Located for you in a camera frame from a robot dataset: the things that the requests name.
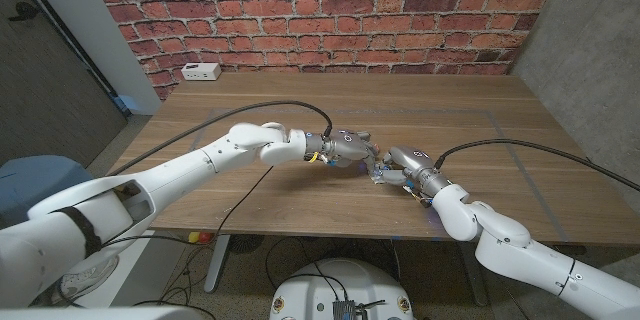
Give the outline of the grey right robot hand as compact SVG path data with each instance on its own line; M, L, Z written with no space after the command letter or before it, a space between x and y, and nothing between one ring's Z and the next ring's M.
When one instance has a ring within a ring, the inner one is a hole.
M451 185L425 152L405 145L389 149L382 158L379 173L383 183L405 186L414 194L426 198L433 198L440 190Z

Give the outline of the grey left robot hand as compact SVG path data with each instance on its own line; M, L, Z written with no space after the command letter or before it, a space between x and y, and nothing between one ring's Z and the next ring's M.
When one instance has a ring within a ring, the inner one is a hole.
M366 173L375 178L379 148L371 142L370 137L368 132L351 130L333 130L329 135L306 133L304 159L309 162L318 160L337 167L362 162Z

